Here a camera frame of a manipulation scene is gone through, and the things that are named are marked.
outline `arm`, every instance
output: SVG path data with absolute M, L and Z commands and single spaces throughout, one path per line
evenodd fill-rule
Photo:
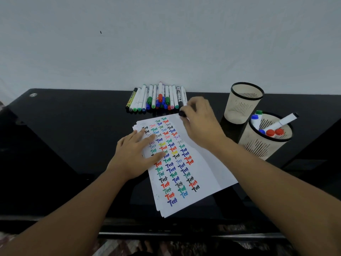
M 21 233 L 0 250 L 9 255 L 87 255 L 113 199 L 124 183 L 142 174 L 165 154 L 143 158 L 142 149 L 155 135 L 143 139 L 144 129 L 117 143 L 106 171 L 69 202 Z
M 182 118 L 189 137 L 228 167 L 252 201 L 302 255 L 341 254 L 341 201 L 227 138 L 203 97 L 190 99 L 181 110 L 189 118 Z

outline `paper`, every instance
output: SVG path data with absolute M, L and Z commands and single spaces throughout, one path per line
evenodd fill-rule
M 237 183 L 214 155 L 190 140 L 178 114 L 138 121 L 133 129 L 142 127 L 144 138 L 156 134 L 143 156 L 166 153 L 148 169 L 156 210 L 163 217 Z

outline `black rim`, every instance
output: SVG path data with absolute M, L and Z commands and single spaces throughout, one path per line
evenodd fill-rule
M 283 117 L 277 115 L 277 114 L 274 114 L 274 113 L 271 113 L 271 112 L 265 112 L 263 111 L 263 114 L 268 114 L 268 115 L 271 115 L 271 116 L 275 116 L 275 117 L 278 117 L 279 119 L 282 119 Z M 289 138 L 286 138 L 286 139 L 277 139 L 277 138 L 273 138 L 273 137 L 268 137 L 267 135 L 264 135 L 262 133 L 260 133 L 252 124 L 251 124 L 251 117 L 249 118 L 249 126 L 252 128 L 253 131 L 255 131 L 258 135 L 260 135 L 261 137 L 264 137 L 268 140 L 271 140 L 271 141 L 276 141 L 276 142 L 287 142 L 289 140 L 292 139 L 292 137 L 294 136 L 294 129 L 292 127 L 292 125 L 290 123 L 288 123 L 288 126 L 291 128 L 291 132 L 292 132 L 292 135 L 291 137 Z
M 247 98 L 247 97 L 244 97 L 244 96 L 242 96 L 242 95 L 236 93 L 236 92 L 233 90 L 233 86 L 238 85 L 238 84 L 246 84 L 246 85 L 253 86 L 253 87 L 257 88 L 258 90 L 260 90 L 260 91 L 262 92 L 262 96 L 261 96 L 261 97 L 258 97 L 258 98 Z M 243 98 L 243 99 L 249 100 L 249 101 L 257 101 L 257 100 L 260 100 L 261 98 L 263 98 L 263 96 L 264 96 L 264 91 L 263 91 L 263 89 L 262 89 L 261 87 L 255 85 L 255 84 L 251 84 L 251 83 L 249 83 L 249 82 L 241 82 L 241 81 L 240 81 L 240 82 L 237 82 L 237 83 L 235 83 L 235 84 L 233 84 L 233 85 L 231 86 L 231 92 L 232 92 L 234 95 L 236 95 L 237 97 Z

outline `pen holder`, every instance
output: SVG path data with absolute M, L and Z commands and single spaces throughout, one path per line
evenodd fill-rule
M 259 129 L 264 129 L 280 119 L 282 119 L 282 117 L 278 115 L 263 112 L 261 126 Z M 280 138 L 268 137 L 254 128 L 251 124 L 250 118 L 238 144 L 244 146 L 247 151 L 253 153 L 259 158 L 266 160 L 282 145 L 291 140 L 293 136 L 293 127 L 291 124 L 284 125 L 281 128 L 284 130 L 283 136 Z
M 233 84 L 224 117 L 233 124 L 244 124 L 263 95 L 264 91 L 257 85 L 248 82 Z

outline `yellow marker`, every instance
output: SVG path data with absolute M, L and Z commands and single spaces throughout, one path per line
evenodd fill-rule
M 126 108 L 130 108 L 130 105 L 133 103 L 133 99 L 134 99 L 134 97 L 135 97 L 136 92 L 137 92 L 137 88 L 135 88 L 135 89 L 133 90 L 133 93 L 132 93 L 131 96 L 130 96 L 130 99 L 129 99 L 127 105 L 126 105 Z

